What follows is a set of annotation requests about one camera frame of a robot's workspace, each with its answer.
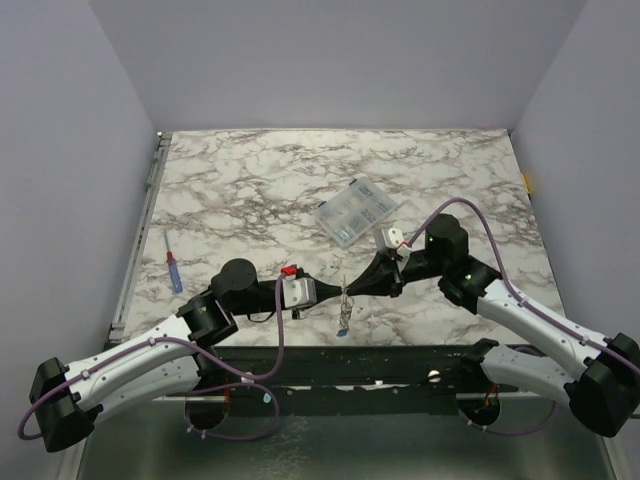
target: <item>cable clip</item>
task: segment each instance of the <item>cable clip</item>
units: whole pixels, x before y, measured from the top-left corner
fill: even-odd
[[[518,305],[520,307],[524,307],[527,303],[529,303],[529,296],[528,295],[522,295],[520,297],[520,300],[518,300]]]

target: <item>screw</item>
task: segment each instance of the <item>screw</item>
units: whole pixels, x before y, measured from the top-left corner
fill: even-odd
[[[429,379],[429,383],[438,383],[440,382],[440,380],[442,380],[442,376],[437,370],[431,370],[427,375],[427,378]]]

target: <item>screwdriver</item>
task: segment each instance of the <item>screwdriver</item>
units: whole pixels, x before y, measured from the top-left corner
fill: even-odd
[[[180,281],[180,274],[178,273],[178,265],[176,265],[176,259],[173,258],[173,253],[171,253],[169,235],[166,230],[164,231],[164,243],[167,245],[167,265],[169,266],[169,277],[171,278],[173,293],[182,293],[182,282]]]

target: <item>white marble tabletop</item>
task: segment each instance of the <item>white marble tabletop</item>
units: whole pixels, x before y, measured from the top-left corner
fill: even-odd
[[[295,263],[326,283],[354,280],[375,254],[372,234],[347,250],[326,236],[313,211],[367,175],[400,208],[385,222],[407,237],[442,202],[463,196],[485,213],[513,282],[562,312],[520,171],[504,130],[252,130],[179,132],[144,245],[125,339],[142,333],[203,291],[221,266],[247,258],[260,279]],[[471,253],[495,265],[482,226],[452,206]],[[165,263],[167,229],[184,292],[174,295]],[[338,337],[338,300],[285,314],[287,345],[469,344],[482,337],[518,342],[509,330],[445,300],[436,280],[405,287],[401,297],[356,297],[346,337]],[[275,320],[237,317],[227,345],[275,345]]]

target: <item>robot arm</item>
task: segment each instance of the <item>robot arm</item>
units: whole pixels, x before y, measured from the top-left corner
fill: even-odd
[[[282,279],[279,293],[276,281],[258,282],[249,261],[232,260],[206,291],[136,338],[68,365],[57,358],[42,363],[29,395],[41,433],[24,434],[28,414],[20,437],[42,436],[47,451],[63,450],[88,436],[97,421],[128,405],[193,389],[210,367],[198,349],[206,351],[238,330],[230,307],[246,315],[281,307],[296,311],[341,291],[314,281],[302,269],[284,270],[292,276]]]
[[[528,298],[501,272],[469,255],[467,233],[451,215],[437,215],[425,237],[425,249],[411,251],[399,230],[378,233],[375,268],[368,272],[377,282],[363,274],[348,287],[350,293],[397,296],[406,283],[441,277],[438,287],[453,304],[507,327],[548,356],[481,341],[478,375],[552,398],[593,432],[616,435],[640,404],[636,342],[624,334],[606,338]]]

